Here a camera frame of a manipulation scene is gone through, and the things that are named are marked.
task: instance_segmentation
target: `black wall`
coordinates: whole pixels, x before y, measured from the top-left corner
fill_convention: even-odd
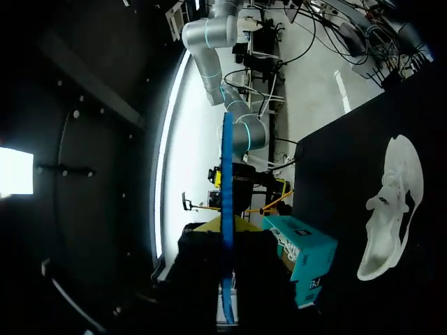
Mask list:
[[[0,200],[6,319],[23,314],[35,329],[74,332],[73,321],[86,329],[42,277],[47,258],[64,271],[73,298],[105,323],[123,296],[151,288],[152,171],[184,52],[172,42],[165,10],[155,5],[72,0],[13,3],[5,11],[14,25],[2,23],[7,87],[0,145],[32,153],[36,166],[33,195]],[[44,56],[37,41],[48,31],[145,125],[127,121]],[[79,168],[94,176],[76,173]],[[65,326],[57,328],[55,318]]]

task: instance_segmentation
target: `cable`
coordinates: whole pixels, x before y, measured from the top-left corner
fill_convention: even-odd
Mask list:
[[[315,37],[316,37],[316,23],[315,23],[315,17],[313,16],[313,14],[311,14],[311,16],[312,16],[313,23],[314,23],[314,35],[313,35],[312,40],[311,40],[311,42],[309,44],[309,47],[307,47],[307,49],[302,54],[300,54],[299,56],[295,57],[294,59],[291,59],[290,61],[285,61],[285,62],[280,63],[277,70],[279,70],[282,66],[290,64],[291,62],[296,61],[297,59],[300,59],[301,57],[303,57],[310,50],[312,45],[314,44]]]
[[[293,143],[293,144],[298,144],[298,142],[294,142],[294,141],[286,140],[286,139],[284,139],[284,138],[279,138],[279,137],[276,137],[275,140],[276,140],[276,141],[289,142],[289,143]]]
[[[261,162],[261,163],[267,163],[267,164],[269,164],[269,165],[273,165],[273,166],[281,166],[281,164],[278,164],[278,163],[272,163],[272,162],[266,161],[266,160],[264,160],[264,159],[262,159],[262,158],[258,158],[258,157],[252,156],[252,155],[248,155],[248,157],[249,157],[250,159],[254,159],[255,161],[258,161],[258,162]]]
[[[263,97],[263,103],[261,103],[261,105],[259,106],[259,111],[258,111],[258,115],[260,115],[260,114],[261,114],[262,107],[263,107],[263,104],[264,104],[264,102],[265,102],[265,94],[264,94],[264,93],[261,93],[261,92],[258,91],[257,89],[253,89],[253,88],[251,88],[251,87],[249,87],[249,86],[245,86],[245,85],[239,85],[239,86],[236,86],[236,85],[234,85],[234,84],[231,84],[231,83],[227,80],[227,77],[228,77],[229,75],[232,75],[232,74],[234,74],[234,73],[239,73],[239,72],[245,72],[245,71],[247,71],[246,68],[243,68],[242,70],[237,70],[237,71],[230,72],[230,73],[228,73],[228,74],[223,78],[223,80],[224,80],[224,82],[225,82],[226,84],[230,85],[231,87],[235,87],[235,88],[237,88],[237,89],[238,89],[238,88],[245,88],[245,89],[249,89],[250,91],[256,92],[257,94],[260,94],[260,95]]]
[[[251,113],[251,114],[244,114],[241,117],[238,117],[235,121],[235,124],[239,123],[239,121],[244,117],[258,117],[258,115]]]
[[[329,38],[330,42],[332,43],[332,45],[334,46],[334,48],[336,49],[337,53],[340,55],[341,58],[343,58],[345,61],[347,61],[348,63],[353,64],[353,65],[362,65],[362,64],[367,62],[368,57],[369,57],[369,55],[368,55],[368,43],[366,44],[366,51],[365,51],[365,56],[366,57],[365,57],[365,59],[363,59],[362,61],[359,61],[358,63],[354,63],[353,61],[350,61],[345,56],[343,56],[343,54],[338,50],[337,46],[335,45],[334,41],[330,37],[329,32],[328,32],[328,30],[326,29],[325,26],[323,26],[323,29],[325,30],[326,34],[328,35],[328,38]]]
[[[287,192],[286,194],[284,194],[283,196],[281,196],[280,198],[276,199],[274,202],[268,204],[267,206],[263,207],[263,210],[265,211],[266,209],[269,209],[272,206],[275,206],[278,202],[280,202],[281,200],[283,200],[284,198],[287,198],[290,194],[293,193],[292,191]]]
[[[288,166],[294,164],[294,162],[295,162],[295,159],[291,160],[287,164],[273,167],[273,168],[269,169],[269,171],[276,171],[276,170],[280,170],[280,169],[283,169],[283,168],[287,168]]]
[[[275,73],[275,74],[274,74],[274,79],[273,79],[272,90],[270,91],[270,96],[268,97],[267,103],[265,104],[264,109],[263,109],[263,111],[261,112],[261,115],[260,115],[259,119],[262,119],[262,117],[264,116],[265,111],[266,111],[267,108],[269,107],[270,99],[272,98],[272,94],[273,94],[273,90],[274,90],[274,85],[275,85],[276,82],[277,82],[277,76],[278,76],[278,74]]]
[[[298,22],[293,22],[295,24],[297,24],[298,26],[300,26],[301,28],[303,28],[304,30],[306,30],[307,32],[309,32],[309,34],[312,34],[312,32],[310,30],[308,30],[308,28],[302,26],[301,24],[299,24]],[[326,47],[326,49],[334,52],[335,54],[339,54],[339,52],[331,49],[330,47],[328,47],[318,36],[315,36],[315,38],[323,45]]]

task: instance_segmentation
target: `black cable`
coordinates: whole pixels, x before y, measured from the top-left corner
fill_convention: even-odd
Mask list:
[[[372,75],[370,75],[369,73],[367,73],[367,75],[368,75],[368,77],[369,77],[373,82],[375,82],[375,83],[377,84],[378,87],[380,87],[381,89],[383,88],[382,85],[380,85],[380,84],[377,82],[377,80],[375,80],[375,79],[372,77]]]
[[[297,24],[298,26],[300,26],[301,28],[303,28],[305,31],[307,31],[309,34],[312,34],[312,32],[310,30],[308,30],[308,28],[302,26],[301,24],[299,24],[298,22],[294,22],[294,24]],[[339,54],[339,52],[331,49],[330,47],[328,47],[318,36],[315,36],[315,38],[329,51],[334,52],[335,54]]]
[[[282,142],[289,142],[289,143],[293,143],[293,144],[298,144],[298,142],[294,142],[294,141],[291,141],[291,140],[286,140],[285,138],[276,137],[275,140],[276,141],[282,141]]]
[[[297,59],[300,59],[301,57],[303,57],[303,56],[310,50],[310,48],[312,47],[312,45],[314,44],[315,36],[316,36],[316,23],[315,23],[315,18],[314,18],[313,15],[312,15],[312,19],[313,19],[312,21],[313,21],[313,23],[314,23],[314,36],[312,37],[312,41],[311,41],[311,43],[309,44],[309,47],[307,47],[307,49],[306,49],[302,54],[300,54],[299,56],[295,57],[294,59],[291,59],[290,61],[285,61],[285,62],[280,63],[280,64],[279,64],[279,67],[278,67],[278,70],[279,70],[282,66],[287,65],[287,64],[290,64],[291,62],[296,61]]]
[[[368,57],[369,57],[367,51],[366,51],[366,53],[364,54],[364,55],[365,55],[365,59],[362,60],[362,61],[359,61],[358,63],[354,63],[353,61],[350,61],[349,59],[347,59],[347,58],[346,58],[345,56],[343,56],[343,54],[338,50],[337,46],[335,45],[334,41],[333,41],[332,38],[330,37],[330,34],[329,34],[329,32],[328,32],[328,30],[326,29],[325,26],[323,26],[323,29],[325,30],[326,34],[328,35],[329,41],[332,43],[332,45],[334,46],[334,48],[337,50],[337,53],[340,55],[341,58],[343,58],[345,61],[347,61],[348,63],[353,64],[353,65],[362,65],[362,64],[364,64],[364,63],[367,62]]]
[[[224,82],[226,84],[230,85],[231,87],[235,87],[236,89],[245,89],[245,87],[241,87],[241,86],[237,86],[237,85],[231,84],[227,80],[229,75],[232,75],[234,73],[239,73],[239,72],[245,72],[245,71],[247,71],[247,69],[243,68],[242,70],[237,70],[237,71],[233,71],[233,72],[227,73],[227,75],[225,77],[223,77],[223,80],[224,80]],[[260,94],[263,97],[263,102],[261,103],[261,106],[259,107],[259,111],[258,111],[258,115],[261,115],[262,110],[263,110],[263,106],[264,106],[264,103],[265,103],[265,94],[263,94],[262,92],[258,91],[257,89],[253,89],[253,91],[255,91],[256,93]]]
[[[236,86],[236,85],[234,85],[234,84],[231,84],[230,82],[227,81],[226,78],[228,78],[229,75],[233,75],[233,74],[235,74],[235,73],[245,72],[245,71],[247,71],[247,69],[246,69],[246,68],[243,68],[242,70],[237,70],[237,71],[233,71],[233,72],[227,73],[227,75],[226,75],[225,77],[223,77],[223,80],[224,80],[224,82],[225,82],[226,84],[230,85],[231,87],[235,87],[236,89],[241,89],[241,88],[243,89],[244,87]]]
[[[280,166],[275,166],[271,169],[269,169],[269,171],[276,171],[276,170],[280,170],[282,168],[287,168],[288,166],[292,165],[295,163],[295,159],[291,160],[290,162],[288,162],[287,164],[284,165],[280,165]]]
[[[261,116],[261,113],[263,112],[263,106],[264,106],[264,103],[265,103],[265,95],[262,94],[262,96],[263,96],[263,102],[261,103],[261,106],[259,106],[259,111],[258,111],[258,116],[259,117]]]

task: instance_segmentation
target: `black panel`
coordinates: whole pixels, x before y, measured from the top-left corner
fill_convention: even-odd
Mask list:
[[[307,136],[297,157],[293,215],[338,240],[328,280],[317,303],[344,327],[353,318],[374,325],[424,328],[442,304],[436,293],[445,250],[438,220],[444,212],[445,69],[431,64],[395,89]],[[367,282],[357,278],[371,212],[369,198],[381,188],[383,162],[391,137],[413,142],[423,167],[424,198],[411,222],[409,241],[395,268]]]

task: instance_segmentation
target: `white light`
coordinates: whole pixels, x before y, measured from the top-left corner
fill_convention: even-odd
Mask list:
[[[173,89],[170,92],[168,110],[166,111],[166,118],[163,125],[163,131],[161,133],[159,160],[156,166],[155,176],[155,248],[156,257],[159,258],[162,253],[161,248],[161,188],[163,182],[163,166],[165,163],[166,145],[168,142],[168,134],[170,128],[170,122],[173,117],[175,101],[179,93],[180,82],[182,81],[183,73],[186,68],[191,53],[187,50],[183,56],[177,75],[175,76]]]
[[[337,81],[338,89],[340,90],[340,95],[342,96],[344,114],[347,114],[351,111],[351,106],[349,105],[348,94],[346,92],[346,88],[344,87],[342,75],[340,71],[336,70],[334,72],[335,80]]]
[[[0,194],[33,194],[32,154],[0,147]]]

